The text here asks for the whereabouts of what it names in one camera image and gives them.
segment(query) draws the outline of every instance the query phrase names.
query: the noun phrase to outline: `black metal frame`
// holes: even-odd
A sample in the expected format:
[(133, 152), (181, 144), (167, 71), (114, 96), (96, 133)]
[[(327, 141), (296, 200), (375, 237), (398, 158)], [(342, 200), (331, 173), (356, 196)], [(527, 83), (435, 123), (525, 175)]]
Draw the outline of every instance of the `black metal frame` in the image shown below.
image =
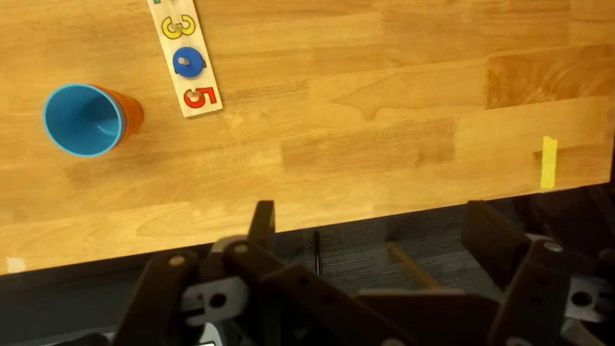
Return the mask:
[[(592, 277), (604, 264), (567, 252), (552, 239), (531, 241), (483, 202), (467, 206), (463, 244), (496, 285), (502, 304), (460, 292), (373, 292), (348, 296), (300, 265), (269, 252), (273, 202), (260, 202), (246, 239), (217, 242), (206, 258), (194, 252), (158, 256), (144, 269), (114, 346), (194, 344), (202, 333), (181, 312), (189, 287), (237, 277), (246, 306), (219, 323), (252, 344), (569, 344), (561, 337), (573, 275)], [(223, 310), (202, 296), (202, 314)]]

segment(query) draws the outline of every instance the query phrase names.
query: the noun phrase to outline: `dark floor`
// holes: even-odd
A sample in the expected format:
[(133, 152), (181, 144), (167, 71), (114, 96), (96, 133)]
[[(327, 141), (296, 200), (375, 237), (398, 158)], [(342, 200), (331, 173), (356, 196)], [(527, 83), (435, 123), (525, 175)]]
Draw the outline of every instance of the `dark floor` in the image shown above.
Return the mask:
[[(510, 200), (492, 206), (521, 223)], [(502, 292), (460, 242), (462, 225), (463, 206), (285, 233), (275, 248), (283, 260), (319, 271), (346, 292), (425, 289), (388, 254), (392, 241), (444, 287), (498, 300)], [(0, 277), (0, 344), (114, 331), (148, 258)]]

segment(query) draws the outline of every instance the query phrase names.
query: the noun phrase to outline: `blue circle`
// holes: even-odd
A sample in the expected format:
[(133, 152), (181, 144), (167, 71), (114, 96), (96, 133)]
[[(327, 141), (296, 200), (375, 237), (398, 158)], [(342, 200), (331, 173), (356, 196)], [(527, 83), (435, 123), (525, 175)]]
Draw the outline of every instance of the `blue circle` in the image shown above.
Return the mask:
[(52, 92), (43, 117), (52, 142), (79, 158), (104, 156), (125, 131), (119, 104), (91, 85), (66, 85)]
[(206, 60), (198, 50), (185, 46), (173, 54), (173, 69), (181, 77), (194, 79), (206, 69)]

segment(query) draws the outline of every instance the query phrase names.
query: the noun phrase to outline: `metal part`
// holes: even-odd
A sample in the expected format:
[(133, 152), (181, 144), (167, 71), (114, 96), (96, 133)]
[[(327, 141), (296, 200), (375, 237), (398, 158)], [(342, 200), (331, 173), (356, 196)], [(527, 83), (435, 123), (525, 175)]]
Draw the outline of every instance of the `metal part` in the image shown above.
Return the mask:
[(198, 312), (191, 315), (187, 323), (198, 327), (204, 323), (217, 323), (239, 317), (248, 304), (248, 287), (239, 277), (229, 277), (214, 283), (189, 287), (181, 312)]
[(565, 317), (602, 323), (613, 314), (613, 287), (598, 277), (573, 277), (565, 306)]

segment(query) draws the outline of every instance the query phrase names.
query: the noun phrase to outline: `screw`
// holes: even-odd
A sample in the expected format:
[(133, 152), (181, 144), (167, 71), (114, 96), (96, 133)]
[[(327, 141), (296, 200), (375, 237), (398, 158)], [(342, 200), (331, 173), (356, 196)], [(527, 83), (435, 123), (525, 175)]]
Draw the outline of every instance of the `screw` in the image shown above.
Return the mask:
[(185, 256), (173, 256), (171, 260), (169, 260), (169, 265), (171, 267), (179, 267), (179, 265), (183, 265), (187, 260), (185, 260)]
[(381, 346), (406, 346), (406, 344), (398, 339), (387, 339), (387, 340), (383, 340)]
[(525, 339), (510, 337), (510, 339), (506, 339), (506, 346), (533, 346), (533, 342), (529, 342)]
[(561, 244), (558, 242), (544, 242), (544, 248), (558, 254), (561, 252)]
[(235, 252), (235, 254), (246, 254), (246, 252), (248, 252), (248, 246), (239, 244), (239, 246), (233, 248), (233, 252)]

